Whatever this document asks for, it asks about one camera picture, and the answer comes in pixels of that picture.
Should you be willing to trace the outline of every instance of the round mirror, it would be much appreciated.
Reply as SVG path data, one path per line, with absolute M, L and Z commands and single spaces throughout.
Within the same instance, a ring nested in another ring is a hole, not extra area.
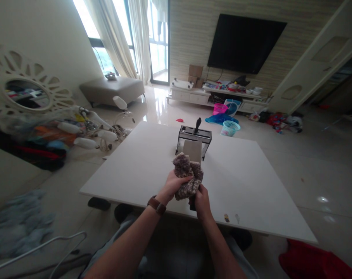
M 42 110 L 51 101 L 41 86 L 22 79 L 8 81 L 5 84 L 5 93 L 13 102 L 28 109 Z

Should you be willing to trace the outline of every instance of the black tv screen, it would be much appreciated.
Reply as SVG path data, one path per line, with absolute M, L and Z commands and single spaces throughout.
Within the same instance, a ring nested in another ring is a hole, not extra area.
M 257 74 L 286 25 L 220 14 L 207 66 Z

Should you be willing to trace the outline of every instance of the drawer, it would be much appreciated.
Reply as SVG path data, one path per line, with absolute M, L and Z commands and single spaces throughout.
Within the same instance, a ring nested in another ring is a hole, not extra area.
M 190 99 L 189 101 L 193 103 L 207 103 L 208 101 L 208 96 L 202 96 L 202 95 L 196 95 L 196 94 L 190 94 Z
M 249 111 L 249 112 L 254 112 L 254 111 L 259 112 L 262 108 L 263 108 L 262 105 L 254 105 L 251 103 L 243 102 L 242 106 L 239 109 Z
M 172 99 L 189 101 L 190 93 L 172 90 Z

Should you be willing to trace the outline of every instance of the wristwatch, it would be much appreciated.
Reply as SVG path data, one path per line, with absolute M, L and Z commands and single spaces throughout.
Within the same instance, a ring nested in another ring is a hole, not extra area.
M 159 201 L 155 199 L 155 196 L 152 196 L 148 201 L 148 205 L 155 209 L 155 211 L 162 216 L 163 213 L 166 211 L 166 207 L 161 204 Z

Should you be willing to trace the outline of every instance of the ottoman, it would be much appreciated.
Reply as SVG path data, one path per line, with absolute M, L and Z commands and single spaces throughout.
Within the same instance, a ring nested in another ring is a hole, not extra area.
M 134 101 L 141 95 L 145 97 L 143 81 L 127 77 L 117 77 L 116 81 L 102 77 L 83 83 L 79 88 L 91 105 L 100 103 L 115 106 L 114 96 L 121 97 L 126 103 Z

